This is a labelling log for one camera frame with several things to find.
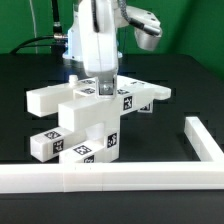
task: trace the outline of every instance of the white rectangular block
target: white rectangular block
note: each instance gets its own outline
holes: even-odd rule
[[[85,97],[59,104],[59,126],[73,132],[119,116],[118,98]]]
[[[63,192],[59,164],[1,165],[0,193]]]
[[[102,191],[103,170],[98,163],[94,168],[91,164],[64,165],[64,192]]]
[[[108,131],[104,137],[104,163],[112,162],[119,158],[120,130]]]
[[[104,161],[104,145],[100,141],[88,140],[60,152],[59,163],[98,163]]]
[[[27,93],[28,112],[39,117],[58,112],[58,104],[73,99],[73,89],[68,84],[49,86]]]
[[[201,161],[224,161],[224,154],[198,117],[187,117],[184,132]]]
[[[30,138],[31,155],[41,162],[58,156],[59,152],[85,141],[84,131],[71,132],[58,127]]]

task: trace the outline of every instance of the green background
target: green background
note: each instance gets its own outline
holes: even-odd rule
[[[63,31],[72,25],[73,0],[58,0]],[[161,21],[163,38],[153,54],[181,53],[193,56],[207,69],[224,78],[223,0],[127,0],[128,5],[147,9]],[[38,36],[52,34],[50,0],[33,0]],[[29,0],[4,0],[0,5],[0,53],[34,37]],[[120,29],[119,50],[151,54],[136,45],[133,28]],[[34,49],[21,53],[35,53]],[[49,53],[39,49],[39,53]]]

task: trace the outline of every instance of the black tabletop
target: black tabletop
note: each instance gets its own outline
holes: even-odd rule
[[[57,114],[27,112],[26,91],[86,78],[51,55],[0,55],[0,164],[40,163],[29,138],[58,126]],[[197,161],[183,130],[198,116],[224,146],[224,81],[185,55],[128,55],[119,74],[166,86],[152,114],[121,117],[117,162]],[[57,163],[55,158],[48,163]],[[223,223],[224,191],[79,192],[0,195],[1,223]]]

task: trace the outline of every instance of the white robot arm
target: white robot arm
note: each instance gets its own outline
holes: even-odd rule
[[[82,46],[79,58],[83,60],[87,76],[96,77],[97,97],[114,98],[118,71],[117,28],[134,26],[138,46],[154,50],[162,35],[160,22],[151,12],[126,7],[125,0],[82,0],[76,19]],[[68,47],[74,46],[74,38],[69,36]]]

